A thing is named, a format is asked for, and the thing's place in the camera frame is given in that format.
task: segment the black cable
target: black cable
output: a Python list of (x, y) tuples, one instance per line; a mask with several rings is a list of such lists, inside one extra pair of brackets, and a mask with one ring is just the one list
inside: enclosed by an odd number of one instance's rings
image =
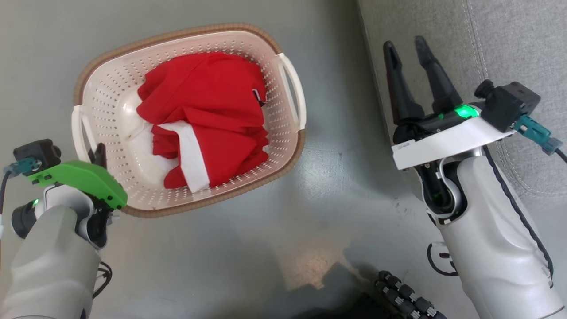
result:
[(563, 153), (560, 149), (555, 149), (555, 153), (557, 153), (557, 155), (559, 155), (559, 157), (567, 163), (567, 155), (565, 155), (565, 153)]
[(100, 264), (107, 269), (99, 268), (99, 271), (103, 272), (104, 283), (92, 294), (93, 299), (96, 298), (106, 288), (106, 286), (108, 286), (112, 279), (112, 268), (110, 268), (110, 266), (105, 262), (100, 262)]
[[(435, 263), (433, 263), (433, 258), (431, 257), (431, 248), (433, 248), (433, 244), (429, 244), (429, 246), (427, 246), (427, 260), (429, 262), (429, 265), (431, 265), (431, 267), (433, 268), (433, 270), (435, 270), (438, 274), (443, 275), (443, 276), (447, 276), (447, 277), (459, 276), (459, 273), (456, 272), (456, 269), (455, 269), (454, 272), (445, 272), (445, 271), (442, 271), (441, 269), (437, 268)], [(451, 262), (451, 266), (453, 268), (455, 268), (455, 265), (453, 264), (453, 262)]]
[(0, 215), (4, 210), (4, 193), (6, 192), (6, 183), (8, 182), (8, 177), (10, 177), (12, 172), (7, 171), (2, 179), (2, 185), (0, 186)]
[[(531, 238), (535, 241), (535, 243), (538, 245), (539, 250), (543, 253), (543, 258), (545, 258), (545, 261), (547, 261), (547, 268), (549, 269), (549, 278), (551, 280), (553, 280), (553, 261), (551, 260), (549, 253), (547, 252), (547, 250), (543, 246), (543, 243), (539, 239), (538, 235), (534, 232), (534, 229), (532, 228), (530, 223), (528, 223), (528, 221), (527, 221), (526, 217), (524, 216), (524, 213), (522, 212), (522, 210), (518, 207), (518, 204), (516, 203), (516, 201), (514, 200), (514, 197), (512, 196), (512, 193), (508, 189), (508, 185), (506, 185), (506, 182), (504, 181), (504, 179), (500, 175), (500, 172), (498, 171), (498, 168), (496, 167), (496, 164), (494, 163), (494, 160), (492, 159), (492, 156), (490, 155), (490, 152), (488, 151), (488, 147), (486, 145), (483, 146), (483, 151), (486, 155), (486, 158), (488, 159), (488, 163), (492, 166), (492, 170), (494, 171), (494, 175), (496, 176), (496, 179), (500, 183), (502, 190), (504, 191), (504, 194), (506, 194), (506, 197), (508, 197), (508, 199), (510, 200), (510, 204), (512, 204), (512, 207), (514, 208), (514, 210), (516, 211), (516, 213), (520, 217), (520, 221), (522, 221), (522, 224), (530, 233)], [(565, 158), (565, 154), (563, 154), (562, 151), (559, 150), (559, 152), (557, 154), (559, 156), (562, 155), (561, 158), (563, 158), (564, 160), (566, 159), (566, 162), (567, 162), (567, 158)]]
[(427, 214), (427, 216), (429, 216), (429, 219), (431, 219), (433, 225), (437, 226), (437, 223), (435, 222), (435, 219), (433, 219), (433, 216), (431, 216), (431, 214)]

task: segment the basket rim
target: basket rim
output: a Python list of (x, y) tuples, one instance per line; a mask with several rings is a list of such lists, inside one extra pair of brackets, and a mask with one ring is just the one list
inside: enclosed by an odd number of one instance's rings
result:
[[(91, 77), (93, 72), (100, 67), (101, 65), (105, 64), (106, 62), (123, 56), (125, 54), (137, 51), (139, 49), (143, 49), (146, 47), (150, 47), (152, 45), (161, 44), (164, 42), (169, 42), (177, 39), (182, 39), (189, 36), (197, 36), (197, 35), (204, 35), (209, 33), (217, 33), (217, 32), (225, 32), (225, 31), (245, 31), (252, 33), (264, 41), (266, 41), (270, 47), (274, 50), (276, 54), (282, 53), (281, 47), (277, 44), (277, 42), (266, 32), (263, 30), (246, 23), (223, 23), (223, 24), (212, 24), (210, 26), (204, 27), (197, 27), (197, 28), (189, 28), (180, 31), (173, 31), (168, 32), (162, 35), (150, 37), (148, 39), (144, 39), (141, 41), (136, 41), (131, 44), (127, 44), (123, 47), (117, 48), (115, 50), (109, 51), (93, 61), (91, 61), (81, 72), (77, 84), (75, 85), (75, 91), (73, 95), (73, 102), (74, 105), (81, 105), (83, 104), (83, 92), (84, 88), (87, 85), (88, 79)], [(289, 161), (283, 165), (280, 169), (274, 171), (273, 173), (260, 178), (246, 186), (236, 188), (231, 191), (227, 191), (224, 194), (212, 196), (210, 198), (204, 198), (201, 200), (196, 200), (195, 202), (191, 202), (188, 204), (178, 205), (174, 207), (168, 208), (161, 208), (161, 209), (153, 209), (153, 210), (143, 210), (131, 207), (127, 205), (122, 209), (122, 211), (126, 214), (135, 216), (135, 217), (142, 217), (142, 218), (156, 218), (156, 217), (163, 217), (168, 215), (173, 215), (177, 213), (191, 211), (193, 209), (202, 208), (204, 206), (212, 205), (215, 203), (222, 202), (224, 200), (236, 197), (238, 195), (244, 194), (251, 190), (254, 190), (260, 186), (263, 186), (269, 182), (272, 182), (285, 174), (287, 174), (297, 163), (299, 160), (299, 156), (303, 151), (303, 147), (305, 146), (305, 130), (298, 131), (298, 141), (295, 147), (295, 151)]]

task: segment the gray robot arm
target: gray robot arm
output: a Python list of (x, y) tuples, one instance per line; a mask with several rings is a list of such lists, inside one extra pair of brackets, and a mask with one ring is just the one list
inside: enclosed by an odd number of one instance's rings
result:
[(76, 224), (77, 213), (62, 205), (36, 221), (10, 267), (2, 319), (88, 318), (100, 256)]
[(409, 91), (391, 42), (384, 44), (395, 124), (393, 158), (398, 169), (420, 177), (428, 213), (441, 231), (463, 289), (482, 319), (567, 318), (553, 288), (551, 258), (503, 187), (481, 147), (519, 132), (548, 155), (561, 142), (529, 118), (540, 96), (518, 82), (494, 87), (486, 80), (462, 104), (425, 39), (415, 38), (435, 101), (425, 115)]
[(438, 228), (480, 318), (567, 318), (548, 265), (488, 159), (467, 158), (457, 174), (467, 208)]

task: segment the red cloth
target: red cloth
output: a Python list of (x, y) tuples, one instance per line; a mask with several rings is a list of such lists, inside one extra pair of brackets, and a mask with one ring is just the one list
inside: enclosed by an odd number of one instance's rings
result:
[[(253, 90), (265, 100), (260, 68), (224, 53), (182, 56), (146, 74), (138, 89), (138, 114), (154, 124), (154, 154), (180, 157), (177, 133), (158, 127), (179, 120), (191, 124), (201, 148), (210, 187), (228, 182), (265, 162), (264, 116)], [(170, 171), (166, 188), (187, 185), (181, 167)]]

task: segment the green led light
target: green led light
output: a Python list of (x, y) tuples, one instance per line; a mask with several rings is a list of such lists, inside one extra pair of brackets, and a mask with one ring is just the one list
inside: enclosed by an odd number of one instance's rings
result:
[(480, 115), (480, 113), (474, 107), (468, 106), (466, 104), (461, 104), (455, 107), (455, 112), (457, 112), (460, 117), (463, 117), (465, 119), (477, 117)]

